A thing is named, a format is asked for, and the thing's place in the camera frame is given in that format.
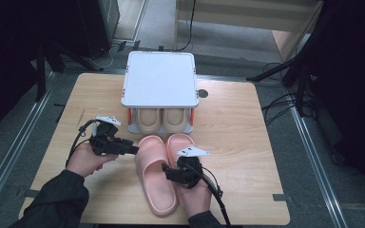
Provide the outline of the pink slide slipper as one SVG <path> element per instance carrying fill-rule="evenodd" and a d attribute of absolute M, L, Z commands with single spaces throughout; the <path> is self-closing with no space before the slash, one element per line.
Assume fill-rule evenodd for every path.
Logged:
<path fill-rule="evenodd" d="M 180 157 L 178 152 L 194 144 L 194 141 L 186 134 L 173 134 L 168 138 L 165 147 L 172 168 L 177 167 L 176 161 Z"/>
<path fill-rule="evenodd" d="M 135 163 L 148 206 L 154 215 L 167 216 L 178 206 L 178 197 L 163 171 L 163 165 L 169 165 L 165 144 L 151 135 L 142 138 L 138 147 Z"/>

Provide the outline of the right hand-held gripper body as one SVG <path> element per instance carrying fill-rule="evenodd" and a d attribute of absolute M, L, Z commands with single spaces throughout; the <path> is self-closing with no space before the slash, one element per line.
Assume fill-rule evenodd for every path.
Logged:
<path fill-rule="evenodd" d="M 188 146 L 178 152 L 180 157 L 176 161 L 177 169 L 180 170 L 180 175 L 187 180 L 187 188 L 193 188 L 202 178 L 202 164 L 200 157 L 209 156 L 210 153 L 200 149 L 194 145 Z"/>

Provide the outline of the cream perforated clog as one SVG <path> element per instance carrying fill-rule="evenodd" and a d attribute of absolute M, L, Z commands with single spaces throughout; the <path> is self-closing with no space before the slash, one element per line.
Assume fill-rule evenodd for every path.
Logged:
<path fill-rule="evenodd" d="M 186 112 L 183 108 L 166 108 L 163 111 L 163 129 L 168 133 L 180 133 L 186 128 Z"/>
<path fill-rule="evenodd" d="M 157 132 L 161 127 L 160 110 L 157 108 L 138 109 L 136 125 L 145 134 Z"/>

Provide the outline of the person's right hand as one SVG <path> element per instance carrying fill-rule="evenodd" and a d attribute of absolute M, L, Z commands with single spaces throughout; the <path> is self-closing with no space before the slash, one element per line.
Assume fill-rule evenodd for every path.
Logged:
<path fill-rule="evenodd" d="M 203 180 L 193 188 L 187 188 L 179 183 L 175 183 L 174 186 L 179 202 L 190 218 L 210 210 L 212 194 Z"/>

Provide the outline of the dark cabinet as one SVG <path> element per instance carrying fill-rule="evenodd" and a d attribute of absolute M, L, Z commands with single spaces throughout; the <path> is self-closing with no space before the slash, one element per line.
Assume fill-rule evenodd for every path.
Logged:
<path fill-rule="evenodd" d="M 79 12 L 78 49 L 86 57 L 97 58 L 110 49 L 118 27 L 118 0 L 76 0 Z"/>

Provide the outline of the black tripod stand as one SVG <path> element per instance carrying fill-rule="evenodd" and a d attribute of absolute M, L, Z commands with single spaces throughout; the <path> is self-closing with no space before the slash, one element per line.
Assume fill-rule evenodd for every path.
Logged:
<path fill-rule="evenodd" d="M 305 102 L 303 101 L 303 97 L 305 94 L 306 79 L 311 75 L 310 68 L 307 64 L 307 59 L 309 58 L 309 56 L 309 48 L 304 47 L 296 56 L 294 56 L 290 60 L 281 63 L 269 70 L 266 70 L 258 76 L 247 77 L 246 80 L 249 82 L 260 82 L 286 69 L 286 73 L 281 80 L 281 84 L 284 87 L 291 87 L 294 83 L 298 83 L 295 108 L 298 114 L 301 117 L 304 117 L 305 113 L 303 111 L 303 107 L 305 105 Z"/>
<path fill-rule="evenodd" d="M 48 62 L 54 71 L 64 71 L 65 65 L 61 59 L 61 54 L 65 54 L 67 57 L 86 69 L 93 71 L 103 70 L 101 66 L 94 66 L 75 52 L 65 48 L 59 43 L 53 41 L 40 41 L 36 46 L 36 102 L 40 102 L 47 91 L 45 62 Z"/>

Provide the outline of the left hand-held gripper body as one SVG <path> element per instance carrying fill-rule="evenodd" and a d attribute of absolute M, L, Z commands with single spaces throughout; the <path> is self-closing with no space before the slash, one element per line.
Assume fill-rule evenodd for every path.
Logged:
<path fill-rule="evenodd" d="M 117 126 L 121 123 L 114 116 L 97 116 L 91 121 L 92 131 L 89 143 L 96 155 L 113 154 L 121 155 L 123 148 L 115 138 Z"/>

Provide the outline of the light wooden furniture frame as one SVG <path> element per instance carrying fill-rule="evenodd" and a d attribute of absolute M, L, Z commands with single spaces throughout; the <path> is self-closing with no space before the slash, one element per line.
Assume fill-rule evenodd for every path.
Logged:
<path fill-rule="evenodd" d="M 280 57 L 286 61 L 314 30 L 322 6 L 322 0 L 196 0 L 194 20 L 270 29 Z"/>

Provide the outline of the aluminium floor rail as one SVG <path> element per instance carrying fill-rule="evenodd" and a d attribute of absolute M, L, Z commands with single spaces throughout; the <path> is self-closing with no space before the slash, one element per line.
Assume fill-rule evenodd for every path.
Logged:
<path fill-rule="evenodd" d="M 51 71 L 51 73 L 47 76 L 47 92 L 38 102 L 33 103 L 33 106 L 28 116 L 23 121 L 19 132 L 17 133 L 9 149 L 7 150 L 5 157 L 0 162 L 0 191 L 2 190 L 6 180 L 8 179 L 10 171 L 12 170 L 17 159 L 19 158 L 31 131 L 33 130 L 43 110 L 45 109 L 48 99 L 51 95 L 52 86 L 55 84 L 55 82 L 56 74 Z"/>
<path fill-rule="evenodd" d="M 312 140 L 312 137 L 309 133 L 305 121 L 298 114 L 297 110 L 294 107 L 292 107 L 291 113 L 297 126 L 298 133 L 301 137 L 303 146 L 307 153 L 308 159 L 312 166 L 313 172 L 315 174 L 319 190 L 324 199 L 325 206 L 334 224 L 334 227 L 349 228 L 347 221 L 344 217 L 344 214 L 342 212 L 342 209 L 340 207 L 339 201 L 336 197 L 334 188 L 330 183 L 329 178 L 325 172 L 325 169 L 321 163 L 321 160 L 317 153 L 317 148 L 315 147 L 315 144 Z"/>

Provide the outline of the grey tape strip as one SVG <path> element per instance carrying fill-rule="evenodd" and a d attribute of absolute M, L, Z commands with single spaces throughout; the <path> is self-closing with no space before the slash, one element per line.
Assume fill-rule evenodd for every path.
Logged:
<path fill-rule="evenodd" d="M 285 201 L 286 203 L 293 204 L 294 200 L 291 196 L 285 194 L 273 194 L 274 201 Z"/>
<path fill-rule="evenodd" d="M 17 192 L 17 196 L 20 198 L 36 198 L 39 194 L 38 190 L 33 189 L 20 189 Z"/>

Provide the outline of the white shoe rack orange posts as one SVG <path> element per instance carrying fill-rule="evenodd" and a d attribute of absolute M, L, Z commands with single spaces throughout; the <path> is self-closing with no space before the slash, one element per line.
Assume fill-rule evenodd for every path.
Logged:
<path fill-rule="evenodd" d="M 173 134 L 163 129 L 163 111 L 183 108 L 186 128 L 193 131 L 194 108 L 199 104 L 195 58 L 186 52 L 132 51 L 128 55 L 121 103 L 127 108 L 128 130 L 144 134 L 136 125 L 137 110 L 157 108 L 161 127 L 149 134 Z"/>

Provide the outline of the person's left hand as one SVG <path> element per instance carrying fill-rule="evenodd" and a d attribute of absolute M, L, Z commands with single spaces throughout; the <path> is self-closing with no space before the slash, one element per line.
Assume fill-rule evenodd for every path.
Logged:
<path fill-rule="evenodd" d="M 105 163 L 115 161 L 117 158 L 117 155 L 112 154 L 96 155 L 89 143 L 83 143 L 71 155 L 66 170 L 86 178 L 102 169 Z"/>

